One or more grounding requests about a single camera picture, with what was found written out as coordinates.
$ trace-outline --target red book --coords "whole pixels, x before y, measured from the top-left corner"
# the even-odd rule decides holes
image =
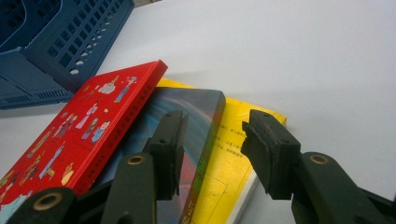
[[[147,101],[162,62],[92,77],[0,181],[0,223],[47,188],[86,192]]]

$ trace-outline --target book cover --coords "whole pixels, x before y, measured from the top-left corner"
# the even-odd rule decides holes
[[[120,158],[142,151],[165,113],[181,109],[183,114],[189,116],[189,120],[183,140],[185,155],[180,177],[180,193],[178,196],[174,195],[172,201],[157,202],[158,223],[179,223],[185,204],[192,200],[190,196],[197,195],[201,188],[224,106],[225,97],[221,91],[156,88],[95,182],[95,186],[112,179]]]
[[[162,78],[159,86],[190,88],[190,86]],[[212,155],[196,203],[187,204],[192,212],[184,223],[237,223],[258,178],[247,157],[240,152],[245,132],[242,121],[248,121],[250,109],[272,114],[286,125],[286,117],[269,109],[226,97],[222,120]]]
[[[87,191],[166,68],[158,61],[87,80],[1,179],[0,223],[42,189]]]

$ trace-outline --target yellow book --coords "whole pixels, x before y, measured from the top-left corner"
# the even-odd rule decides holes
[[[158,86],[191,88],[166,78],[162,78]],[[184,223],[235,223],[240,218],[258,182],[248,158],[241,153],[246,137],[242,121],[248,121],[250,109],[270,113],[286,125],[286,117],[275,111],[227,97],[198,201],[186,204],[193,208],[192,219]]]

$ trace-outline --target blue plastic basket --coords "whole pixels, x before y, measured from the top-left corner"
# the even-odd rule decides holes
[[[0,109],[67,102],[133,8],[133,0],[0,1]]]

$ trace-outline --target white surface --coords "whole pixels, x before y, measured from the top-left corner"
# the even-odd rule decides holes
[[[396,2],[164,0],[139,7],[99,73],[164,60],[166,77],[288,117],[302,151],[388,199],[396,186]],[[0,111],[0,176],[63,105]],[[240,223],[293,223],[258,185]]]

